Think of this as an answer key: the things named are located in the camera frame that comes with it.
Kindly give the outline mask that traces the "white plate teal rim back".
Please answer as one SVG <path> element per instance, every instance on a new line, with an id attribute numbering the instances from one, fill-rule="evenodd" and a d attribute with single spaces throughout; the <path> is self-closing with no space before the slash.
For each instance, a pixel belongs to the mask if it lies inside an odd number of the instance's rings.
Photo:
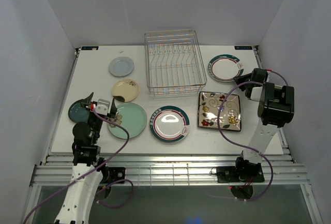
<path id="1" fill-rule="evenodd" d="M 244 64 L 236 56 L 220 54 L 209 61 L 207 70 L 216 81 L 231 82 L 235 77 L 243 75 Z"/>

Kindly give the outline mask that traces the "square floral plate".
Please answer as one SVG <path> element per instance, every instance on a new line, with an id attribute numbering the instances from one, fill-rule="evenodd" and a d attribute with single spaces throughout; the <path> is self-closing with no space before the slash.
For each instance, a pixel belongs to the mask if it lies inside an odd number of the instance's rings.
<path id="1" fill-rule="evenodd" d="M 200 92 L 197 123 L 199 128 L 240 132 L 242 130 L 240 97 L 225 93 Z"/>

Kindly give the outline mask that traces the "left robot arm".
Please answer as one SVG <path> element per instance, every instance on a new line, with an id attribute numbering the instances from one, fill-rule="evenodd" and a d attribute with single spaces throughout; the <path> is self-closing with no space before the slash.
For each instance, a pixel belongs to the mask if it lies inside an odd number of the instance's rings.
<path id="1" fill-rule="evenodd" d="M 88 119 L 76 123 L 72 129 L 72 175 L 55 223 L 88 223 L 99 183 L 110 176 L 109 168 L 102 165 L 104 159 L 99 157 L 101 147 L 96 145 L 103 120 L 93 111 L 106 117 L 111 104 L 102 99 L 92 101 L 93 95 L 80 100 L 81 107 L 88 111 Z"/>

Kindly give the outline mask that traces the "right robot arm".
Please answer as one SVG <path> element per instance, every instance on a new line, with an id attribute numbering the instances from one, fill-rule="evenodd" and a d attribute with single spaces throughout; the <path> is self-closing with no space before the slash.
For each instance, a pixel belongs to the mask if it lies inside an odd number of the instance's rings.
<path id="1" fill-rule="evenodd" d="M 221 182 L 263 182 L 261 163 L 264 153 L 278 129 L 289 123 L 294 116 L 294 88 L 269 83 L 269 73 L 271 70 L 256 68 L 252 73 L 234 78 L 236 87 L 245 93 L 247 99 L 259 102 L 259 121 L 248 145 L 232 142 L 243 150 L 234 166 L 217 169 Z M 217 151 L 215 136 L 202 132 L 188 133 L 193 125 L 180 108 L 161 107 L 151 115 L 149 121 L 144 114 L 136 104 L 120 104 L 113 119 L 119 126 L 109 124 L 109 131 L 121 139 L 127 136 L 133 138 L 148 126 L 152 136 L 166 144 L 173 145 L 189 137 L 190 140 L 176 149 L 175 153 L 211 154 Z M 200 92 L 197 121 L 199 128 L 217 130 L 221 135 L 227 130 L 240 131 L 243 125 L 239 96 L 232 92 Z"/>

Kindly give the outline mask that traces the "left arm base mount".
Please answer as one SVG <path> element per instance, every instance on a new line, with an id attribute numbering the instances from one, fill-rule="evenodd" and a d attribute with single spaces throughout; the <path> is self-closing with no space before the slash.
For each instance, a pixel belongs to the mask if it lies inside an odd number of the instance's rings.
<path id="1" fill-rule="evenodd" d="M 126 168 L 125 167 L 103 167 L 101 169 L 102 180 L 101 184 L 109 184 L 125 178 Z"/>

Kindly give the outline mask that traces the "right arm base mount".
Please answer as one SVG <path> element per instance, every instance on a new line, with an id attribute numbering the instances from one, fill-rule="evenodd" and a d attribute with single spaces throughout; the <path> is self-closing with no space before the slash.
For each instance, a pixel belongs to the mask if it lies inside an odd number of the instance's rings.
<path id="1" fill-rule="evenodd" d="M 262 170 L 256 176 L 239 175 L 234 166 L 216 167 L 218 183 L 263 183 L 265 178 Z"/>

